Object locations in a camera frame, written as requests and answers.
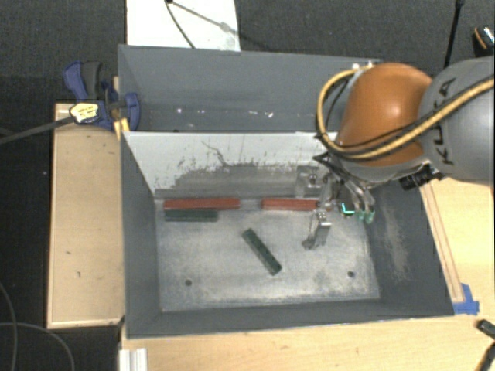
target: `wooden board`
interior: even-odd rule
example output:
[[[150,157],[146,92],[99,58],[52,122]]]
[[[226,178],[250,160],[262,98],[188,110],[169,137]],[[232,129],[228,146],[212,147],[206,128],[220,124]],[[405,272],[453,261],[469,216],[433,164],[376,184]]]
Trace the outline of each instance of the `wooden board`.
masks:
[[[56,106],[56,119],[70,105]],[[48,328],[112,325],[124,314],[118,142],[94,126],[55,130]]]

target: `blue tape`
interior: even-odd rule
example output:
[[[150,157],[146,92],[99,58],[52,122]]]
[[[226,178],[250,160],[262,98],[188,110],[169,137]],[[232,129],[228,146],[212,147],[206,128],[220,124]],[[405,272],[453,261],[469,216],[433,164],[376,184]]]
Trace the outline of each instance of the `blue tape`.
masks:
[[[467,284],[461,283],[464,292],[464,302],[455,302],[452,304],[456,315],[478,315],[480,312],[480,302],[473,300],[471,289]]]

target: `bin floor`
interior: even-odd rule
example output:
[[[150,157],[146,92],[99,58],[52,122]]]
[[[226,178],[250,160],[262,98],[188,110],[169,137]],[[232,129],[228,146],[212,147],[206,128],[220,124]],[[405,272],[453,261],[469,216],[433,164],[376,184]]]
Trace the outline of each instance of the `bin floor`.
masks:
[[[379,298],[363,223],[331,212],[326,245],[305,250],[311,212],[243,201],[216,222],[166,222],[156,202],[163,312]],[[282,270],[271,276],[242,237],[251,228]]]

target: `yellow cable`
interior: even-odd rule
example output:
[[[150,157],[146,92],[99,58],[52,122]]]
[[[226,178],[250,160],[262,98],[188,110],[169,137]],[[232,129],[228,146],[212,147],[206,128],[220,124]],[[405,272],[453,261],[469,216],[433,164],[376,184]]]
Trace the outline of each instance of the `yellow cable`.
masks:
[[[318,98],[318,104],[316,106],[316,121],[318,125],[318,130],[322,136],[323,143],[327,148],[331,148],[335,151],[341,152],[344,155],[350,151],[359,151],[358,148],[350,148],[350,147],[340,147],[337,143],[334,141],[331,141],[328,134],[326,133],[326,128],[323,123],[323,103],[326,99],[326,93],[328,90],[331,88],[334,83],[336,83],[338,80],[341,80],[344,77],[348,77],[352,75],[353,73],[356,73],[357,70],[346,70],[343,71],[336,76],[332,77],[322,88],[319,98]],[[427,121],[423,122],[416,128],[410,130],[408,133],[403,134],[400,138],[395,139],[393,142],[391,142],[388,145],[384,145],[382,147],[379,147],[375,150],[368,151],[368,152],[363,152],[362,154],[355,154],[355,155],[345,155],[346,158],[348,159],[367,159],[367,158],[374,158],[374,157],[379,157],[382,155],[387,155],[391,151],[395,150],[396,148],[400,148],[402,145],[408,143],[410,140],[418,137],[420,134],[426,132],[428,129],[432,128],[435,124],[437,124],[439,121],[441,121],[443,118],[445,118],[447,115],[451,114],[455,110],[457,110],[459,107],[464,105],[466,102],[469,100],[473,99],[474,97],[486,92],[490,88],[493,88],[493,79],[487,80],[482,82],[481,84],[477,85],[476,87],[473,87],[466,92],[464,92],[462,95],[460,95],[458,98],[444,106],[440,111],[438,111],[436,114],[432,115]]]

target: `gray bin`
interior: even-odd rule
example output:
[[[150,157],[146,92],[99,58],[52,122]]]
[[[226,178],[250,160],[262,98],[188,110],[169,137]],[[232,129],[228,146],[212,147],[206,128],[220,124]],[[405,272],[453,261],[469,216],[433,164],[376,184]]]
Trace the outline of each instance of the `gray bin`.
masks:
[[[305,250],[311,213],[261,211],[295,196],[320,87],[368,60],[120,46],[122,93],[142,120],[121,141],[128,337],[238,332],[452,314],[417,190],[373,191],[375,220],[330,213],[324,247]],[[336,106],[338,125],[342,100]],[[166,222],[164,199],[241,198],[212,222]],[[242,238],[252,228],[282,270],[272,276]]]

